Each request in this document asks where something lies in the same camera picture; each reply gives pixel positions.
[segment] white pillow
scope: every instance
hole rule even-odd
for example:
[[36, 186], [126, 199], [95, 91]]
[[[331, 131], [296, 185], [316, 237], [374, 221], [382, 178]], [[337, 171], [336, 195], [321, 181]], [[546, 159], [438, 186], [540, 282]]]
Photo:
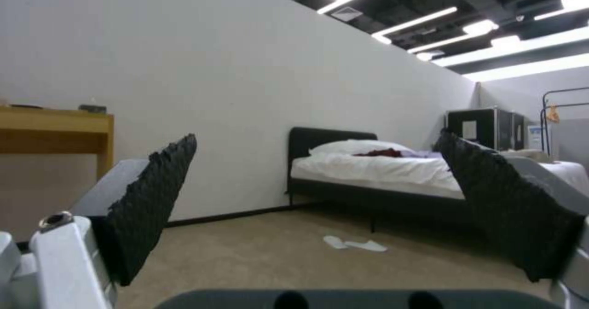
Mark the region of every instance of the white pillow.
[[374, 150], [395, 149], [397, 151], [414, 152], [398, 143], [376, 141], [376, 140], [348, 140], [335, 141], [320, 145], [309, 150], [309, 154], [367, 154]]

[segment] beige carpet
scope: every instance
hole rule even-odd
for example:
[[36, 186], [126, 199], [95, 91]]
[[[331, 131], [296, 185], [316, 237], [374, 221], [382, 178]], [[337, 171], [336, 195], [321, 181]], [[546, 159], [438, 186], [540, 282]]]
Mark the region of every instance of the beige carpet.
[[[334, 212], [296, 210], [164, 230], [120, 309], [153, 308], [168, 297], [210, 288], [493, 288], [547, 297], [488, 244], [455, 232], [388, 226]], [[322, 238], [375, 240], [384, 253], [333, 250]]]

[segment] slipper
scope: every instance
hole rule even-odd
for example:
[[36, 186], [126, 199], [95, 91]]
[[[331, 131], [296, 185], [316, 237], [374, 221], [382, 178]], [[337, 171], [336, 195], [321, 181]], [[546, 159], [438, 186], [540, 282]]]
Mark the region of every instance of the slipper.
[[387, 247], [381, 246], [380, 244], [377, 244], [376, 242], [374, 242], [372, 240], [369, 240], [365, 244], [362, 244], [360, 242], [346, 241], [343, 243], [343, 245], [349, 246], [349, 247], [362, 248], [363, 250], [370, 250], [370, 251], [376, 251], [376, 252], [387, 251]]
[[341, 239], [338, 238], [337, 236], [332, 236], [332, 235], [324, 236], [323, 241], [325, 241], [326, 244], [329, 244], [330, 246], [332, 246], [333, 248], [335, 248], [337, 250], [343, 250], [343, 249], [347, 248], [347, 246], [345, 244], [343, 244], [343, 241], [341, 241]]

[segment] ceiling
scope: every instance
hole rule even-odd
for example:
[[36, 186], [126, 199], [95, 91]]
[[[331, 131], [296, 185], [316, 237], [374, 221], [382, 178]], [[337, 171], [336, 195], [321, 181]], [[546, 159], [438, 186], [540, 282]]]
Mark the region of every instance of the ceiling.
[[[320, 9], [334, 0], [294, 0], [313, 10]], [[492, 39], [517, 35], [521, 40], [555, 34], [566, 30], [587, 26], [589, 10], [535, 21], [534, 17], [562, 8], [560, 0], [352, 0], [333, 11], [351, 7], [362, 14], [349, 21], [342, 21], [368, 34], [390, 28], [397, 24], [412, 21], [448, 7], [458, 7], [458, 11], [385, 35], [392, 44], [403, 49], [420, 47], [430, 43], [464, 35], [462, 28], [470, 23], [490, 19], [499, 28], [489, 34], [469, 40], [438, 47], [440, 57], [448, 57], [490, 47]]]

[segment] baseboard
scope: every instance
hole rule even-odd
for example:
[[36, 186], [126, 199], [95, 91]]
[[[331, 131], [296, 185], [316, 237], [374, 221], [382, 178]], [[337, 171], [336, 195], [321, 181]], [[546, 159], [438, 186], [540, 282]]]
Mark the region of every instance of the baseboard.
[[281, 212], [281, 211], [288, 211], [298, 208], [303, 208], [307, 206], [316, 205], [317, 203], [308, 203], [308, 204], [294, 204], [292, 206], [277, 206], [274, 208], [265, 208], [265, 209], [257, 209], [257, 210], [248, 210], [248, 211], [241, 211], [241, 212], [233, 212], [233, 213], [225, 213], [223, 215], [214, 215], [214, 216], [207, 216], [207, 217], [198, 217], [198, 218], [191, 218], [191, 219], [183, 219], [181, 221], [171, 221], [166, 224], [166, 227], [181, 227], [186, 225], [193, 225], [193, 224], [201, 224], [201, 223], [209, 223], [209, 222], [218, 222], [218, 221], [225, 221], [227, 219], [234, 219], [240, 217], [249, 217], [255, 215], [261, 215], [263, 213], [270, 213], [270, 212]]

